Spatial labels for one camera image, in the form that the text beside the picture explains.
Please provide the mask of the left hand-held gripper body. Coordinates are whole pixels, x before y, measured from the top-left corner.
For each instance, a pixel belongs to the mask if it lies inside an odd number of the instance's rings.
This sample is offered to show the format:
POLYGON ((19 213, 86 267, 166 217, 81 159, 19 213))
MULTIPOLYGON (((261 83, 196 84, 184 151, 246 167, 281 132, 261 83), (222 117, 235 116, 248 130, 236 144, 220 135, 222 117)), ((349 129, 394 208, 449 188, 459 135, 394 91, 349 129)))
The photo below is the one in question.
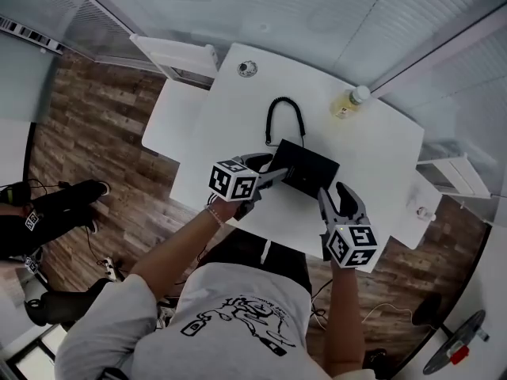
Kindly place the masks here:
MULTIPOLYGON (((261 198, 260 191, 257 189, 260 173, 261 171, 247 168, 242 163, 242 156, 216 162, 212 166, 208 182, 208 187, 212 191, 208 205, 216 197, 227 202, 241 201, 242 203, 233 217, 239 221, 253 210, 254 203, 261 198)), ((208 208, 208 210, 217 217, 211 209, 208 208)))

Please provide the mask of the person's left hand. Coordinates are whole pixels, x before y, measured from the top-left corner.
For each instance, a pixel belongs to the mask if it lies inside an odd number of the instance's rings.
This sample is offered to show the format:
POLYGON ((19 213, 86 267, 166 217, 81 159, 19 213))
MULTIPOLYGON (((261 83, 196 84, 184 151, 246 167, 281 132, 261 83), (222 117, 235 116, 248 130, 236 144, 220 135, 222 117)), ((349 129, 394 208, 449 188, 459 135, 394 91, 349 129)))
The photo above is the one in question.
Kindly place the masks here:
POLYGON ((210 202, 208 208, 212 210, 221 222, 225 223, 234 217, 241 203, 241 201, 227 202, 220 197, 216 197, 210 202))

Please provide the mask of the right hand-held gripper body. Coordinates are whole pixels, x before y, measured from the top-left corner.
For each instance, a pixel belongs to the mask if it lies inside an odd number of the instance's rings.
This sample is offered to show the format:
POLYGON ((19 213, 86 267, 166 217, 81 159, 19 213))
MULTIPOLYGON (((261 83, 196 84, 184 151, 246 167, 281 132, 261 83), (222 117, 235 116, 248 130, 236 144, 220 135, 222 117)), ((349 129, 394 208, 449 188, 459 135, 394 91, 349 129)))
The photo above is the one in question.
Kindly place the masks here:
POLYGON ((371 225, 334 224, 321 239, 323 260, 333 260, 339 268, 366 266, 379 251, 371 225))

